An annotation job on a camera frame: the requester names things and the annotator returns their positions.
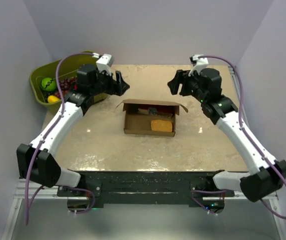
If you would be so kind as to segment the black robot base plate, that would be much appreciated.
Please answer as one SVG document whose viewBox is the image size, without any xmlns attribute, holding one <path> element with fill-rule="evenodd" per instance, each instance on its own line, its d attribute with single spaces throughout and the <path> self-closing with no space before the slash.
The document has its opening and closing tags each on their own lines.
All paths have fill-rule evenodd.
<svg viewBox="0 0 286 240">
<path fill-rule="evenodd" d="M 199 203 L 219 213 L 234 191 L 220 193 L 214 186 L 213 171 L 81 171 L 77 190 L 58 189 L 59 197 L 68 197 L 69 209 L 82 210 L 88 204 L 103 208 L 121 205 L 188 205 Z"/>
</svg>

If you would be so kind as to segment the orange sponge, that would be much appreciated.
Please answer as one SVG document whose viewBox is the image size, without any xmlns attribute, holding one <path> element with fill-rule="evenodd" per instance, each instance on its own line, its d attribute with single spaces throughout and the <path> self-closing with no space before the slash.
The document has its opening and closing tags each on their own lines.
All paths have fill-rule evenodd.
<svg viewBox="0 0 286 240">
<path fill-rule="evenodd" d="M 154 132 L 172 132 L 173 126 L 171 121 L 167 120 L 161 120 L 161 119 L 155 119 L 152 120 L 151 123 L 151 130 Z"/>
</svg>

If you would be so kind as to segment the red snack bar package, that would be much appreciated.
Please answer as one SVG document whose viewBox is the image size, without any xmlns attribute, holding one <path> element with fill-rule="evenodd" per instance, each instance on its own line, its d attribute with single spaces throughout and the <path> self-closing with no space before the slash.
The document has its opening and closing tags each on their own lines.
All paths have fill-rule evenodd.
<svg viewBox="0 0 286 240">
<path fill-rule="evenodd" d="M 143 115 L 148 115 L 152 117 L 159 117 L 164 119 L 170 119 L 173 117 L 173 113 L 169 110 L 158 109 L 154 107 L 149 107 L 147 109 L 138 108 L 138 113 Z"/>
</svg>

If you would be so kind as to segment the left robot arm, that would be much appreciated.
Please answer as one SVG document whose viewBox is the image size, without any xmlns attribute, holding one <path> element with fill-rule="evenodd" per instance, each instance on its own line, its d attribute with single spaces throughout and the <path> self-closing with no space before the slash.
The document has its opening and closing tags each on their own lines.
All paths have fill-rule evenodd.
<svg viewBox="0 0 286 240">
<path fill-rule="evenodd" d="M 77 80 L 71 85 L 64 103 L 56 115 L 30 144 L 20 144 L 17 159 L 20 177 L 46 187 L 68 186 L 75 196 L 86 191 L 81 174 L 59 166 L 55 155 L 73 125 L 82 118 L 94 97 L 99 94 L 122 96 L 129 85 L 120 71 L 99 71 L 93 64 L 84 64 L 77 71 Z"/>
</svg>

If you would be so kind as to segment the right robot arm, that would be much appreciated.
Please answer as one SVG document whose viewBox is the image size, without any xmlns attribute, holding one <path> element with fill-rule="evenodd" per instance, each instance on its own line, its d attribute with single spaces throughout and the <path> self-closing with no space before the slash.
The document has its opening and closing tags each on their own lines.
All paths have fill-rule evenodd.
<svg viewBox="0 0 286 240">
<path fill-rule="evenodd" d="M 264 150 L 272 166 L 267 164 L 259 153 L 262 145 L 243 119 L 238 117 L 234 102 L 222 94 L 221 82 L 219 71 L 213 68 L 202 69 L 193 75 L 179 69 L 167 85 L 172 95 L 196 98 L 201 103 L 203 113 L 229 138 L 246 164 L 247 173 L 218 171 L 206 183 L 206 192 L 215 197 L 223 190 L 238 191 L 251 202 L 256 202 L 282 187 L 283 183 L 273 169 L 276 168 L 286 177 L 286 161 L 277 161 Z"/>
</svg>

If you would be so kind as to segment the brown cardboard box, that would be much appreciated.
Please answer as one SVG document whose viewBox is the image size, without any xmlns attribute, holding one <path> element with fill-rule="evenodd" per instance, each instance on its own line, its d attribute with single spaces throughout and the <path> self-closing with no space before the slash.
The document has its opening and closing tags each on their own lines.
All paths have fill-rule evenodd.
<svg viewBox="0 0 286 240">
<path fill-rule="evenodd" d="M 124 118 L 124 133 L 128 135 L 142 135 L 142 136 L 158 136 L 158 137 L 174 137 L 176 134 L 176 117 L 180 114 L 180 109 L 188 113 L 188 108 L 184 105 L 173 101 L 160 100 L 143 100 L 143 99 L 125 99 L 121 102 L 123 105 L 122 111 L 125 113 Z M 172 118 L 160 118 L 150 115 L 138 113 L 138 108 L 157 108 L 161 110 L 169 110 L 173 113 Z M 151 130 L 152 120 L 171 121 L 173 126 L 172 132 L 161 132 Z"/>
</svg>

